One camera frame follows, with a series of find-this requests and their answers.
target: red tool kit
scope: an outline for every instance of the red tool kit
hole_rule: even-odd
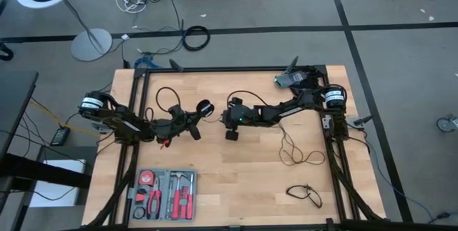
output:
[[[191,222],[195,217],[197,172],[193,169],[141,169],[135,186],[131,220]]]

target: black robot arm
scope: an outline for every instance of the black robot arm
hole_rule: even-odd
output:
[[[184,131],[189,131],[194,139],[200,139],[197,124],[202,117],[210,116],[213,110],[214,106],[208,100],[202,100],[195,112],[183,111],[180,105],[175,105],[168,109],[172,119],[148,121],[135,116],[112,96],[97,91],[87,93],[79,106],[82,117],[113,129],[116,142],[151,142],[156,139],[166,147],[170,146],[173,137],[180,136]]]
[[[318,89],[304,90],[297,97],[287,102],[281,102],[276,106],[265,104],[254,106],[252,109],[243,105],[242,99],[233,97],[228,102],[228,108],[223,112],[221,122],[229,129],[226,132],[226,139],[236,141],[238,139],[238,133],[236,132],[238,126],[272,127],[278,124],[282,118],[306,109],[332,114],[337,116],[335,119],[343,119],[345,121],[346,91],[343,87],[332,84]],[[346,132],[348,134],[346,125],[343,122],[334,123],[334,126],[341,134]]]

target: wooden tabletop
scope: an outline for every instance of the wooden tabletop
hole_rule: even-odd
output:
[[[347,115],[357,116],[357,110],[344,66],[327,66],[329,81],[344,86],[348,92]],[[111,95],[128,105],[134,70],[117,70]],[[202,99],[215,105],[215,113],[207,118],[216,120],[224,110],[229,93],[244,89],[255,92],[268,104],[278,104],[292,98],[288,89],[279,89],[273,83],[278,72],[206,72],[154,73],[150,76],[146,107],[152,107],[155,118],[169,119],[156,105],[155,95],[161,87],[172,87],[180,95],[184,110],[194,111]],[[139,82],[135,112],[138,115],[142,80]],[[249,94],[237,94],[247,106],[260,104]],[[175,95],[163,91],[159,96],[162,107],[177,103]],[[326,153],[321,120],[315,111],[305,110],[281,121],[297,147],[305,155],[314,150]],[[333,195],[331,172],[327,159],[320,165],[298,164],[285,166],[279,150],[283,134],[279,128],[239,127],[237,142],[225,139],[225,127],[220,122],[198,124],[202,139],[194,141],[188,132],[174,138],[167,149],[160,150],[156,142],[142,143],[137,168],[190,168],[198,171],[197,208],[195,221],[190,223],[131,221],[129,227],[186,227],[225,225],[288,225],[321,224],[326,218],[338,222]],[[364,139],[356,130],[350,136]],[[99,148],[109,144],[107,139]],[[105,149],[98,157],[92,174],[83,224],[90,222],[107,202],[115,183],[119,144]],[[375,213],[384,216],[379,189],[366,147],[356,141],[345,142],[346,153],[354,187]],[[289,145],[284,149],[291,151]],[[288,156],[281,153],[285,161]],[[312,154],[310,161],[323,159]],[[322,197],[318,209],[308,200],[299,200],[285,194],[292,185],[312,186]],[[125,193],[120,198],[118,220],[124,211]]]

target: lamp base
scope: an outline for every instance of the lamp base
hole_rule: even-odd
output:
[[[87,31],[78,34],[72,41],[71,52],[75,59],[91,62],[104,56],[112,47],[113,39],[108,31],[100,28],[90,29],[91,39]]]

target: red-handled pliers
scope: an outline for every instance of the red-handled pliers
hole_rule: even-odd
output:
[[[161,192],[159,190],[159,177],[155,177],[155,183],[152,186],[152,190],[150,191],[150,198],[148,199],[147,203],[147,217],[148,219],[151,218],[151,213],[155,213],[155,220],[159,219],[159,211],[160,211],[160,198]],[[155,210],[152,211],[153,203],[156,202]]]

